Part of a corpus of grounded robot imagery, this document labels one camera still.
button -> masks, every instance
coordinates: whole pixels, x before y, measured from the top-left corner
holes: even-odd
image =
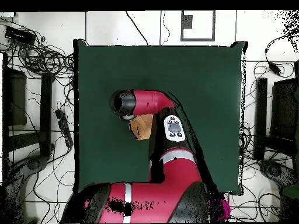
[[[168,131],[169,132],[180,132],[182,129],[181,129],[181,127],[180,127],[180,125],[179,124],[170,124],[169,126],[168,126]]]

cable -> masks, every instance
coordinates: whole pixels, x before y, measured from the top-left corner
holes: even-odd
[[[70,170],[70,171],[66,171],[66,172],[61,176],[60,180],[58,181],[58,187],[57,187],[57,202],[58,202],[59,185],[60,185],[60,184],[62,184],[62,185],[64,185],[64,186],[73,186],[73,185],[74,185],[74,184],[71,184],[71,185],[65,185],[65,184],[63,184],[63,183],[61,182],[62,178],[63,178],[67,173],[70,173],[70,172],[75,173],[75,171],[71,171],[71,170]],[[59,203],[57,203],[56,206],[58,207],[58,210],[57,210],[57,218],[56,218],[56,220],[57,220],[57,223],[59,223],[59,215],[58,215],[58,211],[59,211],[59,207],[60,207]]]
[[[35,192],[35,188],[36,188],[36,184],[37,184],[37,181],[38,181],[38,180],[39,180],[39,173],[37,173],[36,181],[35,181],[35,184],[34,184],[34,186],[33,186],[33,192],[34,192],[34,194],[35,194],[35,196],[36,196],[37,198],[39,198],[40,200],[42,200],[43,202],[45,202],[45,203],[48,204],[48,206],[49,206],[49,209],[48,209],[47,213],[45,214],[44,218],[43,218],[43,219],[41,220],[41,222],[40,222],[40,224],[42,224],[43,221],[45,220],[46,216],[48,215],[50,209],[51,209],[51,205],[50,205],[46,200],[44,200],[43,198],[41,198],[40,196],[38,196],[37,193]]]
[[[44,41],[44,37],[41,36],[40,33],[36,32],[36,31],[32,31],[24,26],[21,26],[17,23],[14,23],[14,22],[11,22],[15,25],[18,25],[20,28],[20,30],[25,30],[27,32],[30,32],[30,33],[33,33],[35,34],[36,36],[36,41],[35,41],[35,44],[34,45],[24,45],[24,44],[21,44],[21,43],[18,43],[18,42],[15,42],[13,40],[9,40],[8,41],[8,44],[7,45],[4,45],[4,44],[0,44],[1,46],[5,47],[5,51],[6,52],[9,52],[10,51],[10,59],[9,59],[9,66],[16,66],[18,67],[21,71],[23,69],[26,70],[26,72],[29,74],[30,77],[27,77],[29,79],[41,79],[41,74],[42,73],[52,73],[54,76],[55,76],[55,80],[61,85],[63,86],[63,91],[64,91],[64,96],[65,96],[65,102],[64,104],[62,104],[60,106],[60,109],[63,109],[63,112],[65,112],[65,107],[69,107],[71,112],[73,113],[73,110],[71,108],[70,105],[74,105],[73,102],[71,101],[71,99],[69,98],[69,94],[71,93],[72,90],[74,90],[72,87],[70,87],[70,84],[71,82],[74,80],[74,59],[73,59],[73,54],[70,54],[68,56],[66,56],[65,52],[61,49],[59,49],[58,47],[55,47],[55,46],[52,46],[52,45],[48,45],[48,46],[44,46],[41,42],[41,41]],[[18,57],[19,61],[20,61],[20,65],[18,64],[14,64],[13,63],[13,57]],[[65,85],[62,84],[60,82],[60,79],[68,79],[69,82],[66,83]],[[31,94],[33,95],[38,95],[40,96],[40,94],[38,93],[33,93],[31,92],[25,85],[25,88],[26,90],[28,90]],[[35,97],[31,97],[29,99],[26,99],[26,101],[30,101],[30,100],[35,100],[35,102],[37,104],[40,105],[40,103],[38,102],[38,100],[35,98]],[[35,131],[35,133],[37,134],[37,137],[38,137],[38,140],[39,140],[39,134],[38,132],[36,131],[36,128],[35,126],[33,125],[33,121],[31,120],[30,116],[28,115],[28,113],[15,105],[15,107],[23,110],[25,112],[25,114],[28,116],[29,120],[30,120],[30,123],[31,125],[33,126],[33,129]],[[13,163],[10,167],[11,171],[10,171],[10,175],[8,177],[8,179],[4,182],[7,183],[7,181],[9,183],[12,182],[12,179],[13,179],[13,174],[15,174],[16,172],[19,171],[19,169],[21,169],[23,166],[27,165],[27,161],[29,159],[31,159],[29,156],[32,152],[34,152],[35,150],[31,151],[27,158],[25,159],[22,159],[16,163]],[[67,155],[71,150],[68,149],[67,152],[57,158],[54,158],[48,162],[49,163],[53,163],[53,168],[54,168],[54,161],[55,160],[58,160],[60,158],[62,158],[59,162],[58,165],[56,165],[55,169],[61,164],[61,162],[63,161],[65,155]],[[49,206],[49,209],[47,211],[47,213],[45,214],[45,216],[43,217],[41,223],[44,222],[46,216],[48,215],[49,211],[50,211],[50,203],[47,202],[46,200],[42,199],[40,196],[38,196],[36,194],[36,188],[41,184],[43,183],[52,173],[50,173],[42,182],[40,182],[38,185],[37,185],[37,182],[38,182],[38,179],[39,179],[39,174],[37,174],[37,180],[34,184],[34,187],[33,187],[33,190],[31,192],[34,192],[35,196],[37,198],[39,198],[41,200],[41,202],[43,203],[47,203],[48,206]],[[58,184],[58,189],[59,189],[59,185],[60,184],[63,184],[64,186],[71,186],[71,185],[66,185],[64,183],[61,183],[61,180],[59,181],[60,183]],[[55,218],[56,215],[58,215],[58,211],[59,211],[59,208],[60,206],[59,205],[56,205],[55,208],[54,208],[54,216]]]
[[[265,73],[268,73],[269,71],[271,71],[271,69],[268,69],[266,66],[264,65],[260,65],[258,66],[259,64],[261,63],[261,61],[259,61],[254,69],[253,69],[253,74],[255,76],[255,80],[252,82],[251,84],[251,87],[250,87],[250,90],[249,90],[249,93],[247,93],[245,95],[245,97],[252,97],[253,99],[255,99],[255,101],[251,104],[248,104],[245,109],[251,105],[253,105],[255,102],[256,102],[256,98],[255,96],[253,95],[253,92],[256,90],[256,86],[255,86],[255,83],[257,82],[257,80],[263,76]],[[284,77],[284,78],[288,78],[290,77],[291,75],[293,75],[294,73],[294,67],[293,65],[292,66],[292,72],[290,75],[288,76],[283,76],[283,74],[285,73],[285,69],[284,69],[284,65],[289,65],[287,63],[283,63],[283,64],[279,64],[278,66],[280,67],[281,69],[281,77]],[[264,71],[261,72],[261,73],[257,73],[257,69],[259,68],[264,68]],[[252,156],[252,151],[253,151],[253,148],[255,146],[255,142],[253,140],[253,138],[255,137],[254,135],[252,135],[252,130],[254,128],[254,126],[250,126],[246,121],[244,121],[243,123],[240,123],[241,124],[241,127],[240,127],[240,130],[242,131],[243,130],[243,133],[240,135],[240,138],[242,138],[244,140],[244,146],[243,148],[241,149],[241,153],[243,154],[244,156],[244,163],[243,163],[243,173],[246,172],[246,171],[249,171],[249,169],[253,169],[253,176],[250,176],[248,178],[243,178],[242,181],[245,181],[245,180],[250,180],[252,178],[254,178],[257,174],[257,171],[260,171],[259,169],[257,169],[256,167],[254,167],[255,165],[257,165],[257,161],[253,160]],[[285,163],[287,160],[291,160],[291,158],[288,158],[288,156],[286,156],[284,159],[280,158],[280,159],[275,159],[275,157],[279,154],[276,150],[271,150],[271,149],[265,149],[265,152],[272,152],[272,154],[270,155],[270,158],[269,160],[274,160],[275,162],[282,162]],[[262,218],[262,220],[264,222],[266,222],[266,219],[265,219],[265,216],[267,215],[274,215],[276,217],[279,217],[279,214],[280,214],[280,210],[279,208],[280,207],[276,207],[274,205],[271,205],[269,207],[266,207],[264,205],[261,204],[261,199],[266,196],[266,195],[271,195],[272,197],[276,197],[278,200],[280,200],[280,198],[278,196],[276,196],[275,194],[272,194],[272,193],[265,193],[265,194],[262,194],[259,198],[257,198],[254,193],[248,188],[246,187],[243,183],[241,184],[241,186],[246,189],[247,191],[249,191],[253,196],[254,196],[254,199],[251,200],[251,201],[247,201],[247,202],[244,202],[242,204],[239,204],[239,205],[236,205],[236,203],[234,202],[234,197],[236,197],[235,195],[232,195],[231,194],[231,197],[232,197],[232,201],[233,203],[235,204],[235,206],[231,206],[231,212],[232,212],[232,215],[230,216],[229,218],[229,221],[236,221],[236,222],[248,222],[248,221],[253,221],[253,222],[256,222],[258,219],[258,215],[260,214],[260,217]],[[254,203],[254,206],[246,206],[248,203]],[[244,212],[242,210],[242,208],[254,208],[256,213],[253,217],[249,216],[246,212]],[[238,209],[240,210],[244,215],[246,215],[246,217],[236,217],[234,216],[234,211]]]
[[[162,46],[164,43],[166,43],[166,42],[168,41],[168,39],[169,39],[169,37],[170,37],[170,35],[171,35],[169,29],[168,29],[168,28],[165,26],[165,24],[164,24],[165,13],[166,13],[166,11],[164,11],[164,15],[163,15],[163,21],[162,21],[162,23],[163,23],[164,28],[166,28],[167,31],[168,31],[168,37],[167,37],[167,40],[164,41],[162,44],[161,44],[161,39],[160,39],[160,45],[161,45],[161,46]]]
[[[140,32],[139,28],[136,26],[135,22],[133,21],[133,19],[131,18],[131,16],[128,14],[128,12],[126,11],[127,16],[130,18],[130,20],[132,21],[133,25],[135,26],[135,28],[137,29],[137,31],[140,33],[140,35],[143,37],[143,39],[145,40],[145,42],[147,43],[148,46],[148,42],[147,39],[143,36],[143,34]]]
[[[266,49],[265,49],[265,57],[266,57],[266,60],[267,60],[267,62],[268,62],[268,64],[269,64],[269,69],[270,69],[274,74],[276,74],[277,76],[280,76],[280,77],[282,77],[282,78],[286,78],[286,77],[281,75],[281,69],[279,68],[280,65],[278,65],[278,64],[276,64],[276,63],[274,63],[274,62],[269,61],[269,60],[268,60],[268,57],[267,57],[267,53],[268,53],[269,47],[270,47],[275,41],[280,40],[280,39],[283,39],[283,38],[285,38],[285,37],[287,37],[287,36],[289,36],[289,35],[291,35],[291,34],[297,33],[297,32],[298,32],[298,30],[294,29],[294,30],[289,31],[288,33],[286,33],[286,34],[284,34],[284,35],[282,35],[282,36],[280,36],[280,37],[278,37],[278,38],[275,38],[274,40],[272,40],[272,41],[270,41],[270,42],[268,43],[268,45],[267,45],[267,47],[266,47]]]

black joint cap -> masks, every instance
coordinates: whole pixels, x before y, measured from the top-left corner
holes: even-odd
[[[111,95],[109,100],[110,108],[119,116],[132,115],[136,106],[136,99],[133,92],[129,90],[119,90]]]
[[[275,166],[275,165],[269,166],[269,167],[268,167],[268,172],[269,172],[272,176],[274,176],[274,177],[278,177],[279,175],[282,174],[281,167],[280,167],[280,166]]]

dark green table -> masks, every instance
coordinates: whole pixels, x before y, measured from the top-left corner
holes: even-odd
[[[136,141],[109,108],[117,89],[173,93],[196,132],[214,182],[241,193],[241,55],[233,47],[94,46],[78,41],[79,188],[91,182],[147,181],[148,140]]]

floor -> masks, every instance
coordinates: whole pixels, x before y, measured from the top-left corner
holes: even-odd
[[[246,95],[255,88],[255,74],[253,70],[256,64],[265,65],[265,48],[273,39],[283,35],[284,25],[282,17],[278,11],[267,10],[217,10],[215,23],[215,41],[214,42],[181,42],[180,41],[180,11],[146,11],[146,12],[128,12],[135,21],[137,27],[147,39],[149,45],[163,46],[230,46],[235,41],[247,41],[249,43],[246,52]],[[185,15],[193,15],[193,19],[200,19],[204,16],[200,11],[185,11]],[[144,39],[138,33],[131,20],[122,12],[34,12],[34,13],[17,13],[13,21],[26,26],[32,30],[38,31],[46,38],[44,44],[52,45],[63,50],[67,55],[73,52],[73,39],[85,39],[89,45],[116,45],[125,46],[144,46]],[[15,24],[9,22],[0,22],[0,43],[7,43],[4,38],[5,26]],[[278,63],[294,62],[299,59],[296,49],[287,39],[275,42],[268,52],[268,59],[277,61]],[[18,64],[18,58],[13,58],[13,64]],[[284,65],[284,75],[292,73],[291,66]],[[255,70],[258,73],[264,73],[264,67]],[[274,81],[280,81],[280,78],[271,72],[263,75],[268,78],[268,94],[271,95],[271,85]],[[53,105],[54,109],[60,103],[65,101],[63,85],[68,83],[68,79],[60,79],[60,83],[53,84]],[[39,105],[40,100],[40,81],[38,79],[27,80],[26,111],[32,122],[39,129]],[[245,122],[246,126],[251,127],[253,134],[253,116],[254,116],[254,97],[249,94],[245,99]],[[74,95],[70,94],[69,99],[72,100]],[[268,119],[270,119],[271,98],[269,97]],[[69,105],[65,108],[68,115],[68,121],[73,122],[74,116],[73,106]],[[55,141],[60,137],[55,114],[52,120],[52,140]],[[74,125],[70,124],[70,129],[74,129]],[[11,135],[16,135],[28,131],[33,131],[33,127],[28,121],[24,127],[14,127]],[[31,151],[37,149],[37,145],[19,149],[10,154],[11,160],[18,161],[26,157]],[[55,158],[63,155],[67,151],[64,140],[58,139],[55,144]],[[273,153],[269,152],[266,157],[270,157]],[[277,221],[277,211],[279,211],[280,202],[272,196],[266,195],[262,197],[260,203],[264,206],[262,214],[257,210],[256,201],[264,193],[273,193],[278,195],[276,185],[261,175],[256,164],[249,159],[245,159],[247,165],[244,168],[242,184],[244,185],[244,195],[232,196],[227,195],[232,209],[230,219],[231,222],[267,222]],[[58,159],[47,166],[39,175],[36,192],[50,203],[50,211],[44,219],[43,223],[57,223],[62,215],[65,203],[68,201],[72,193],[72,184],[74,183],[74,151]],[[32,192],[33,184],[36,182],[36,176],[33,176],[27,186],[26,211],[29,216],[37,216],[40,221],[49,209],[49,205],[38,199]]]

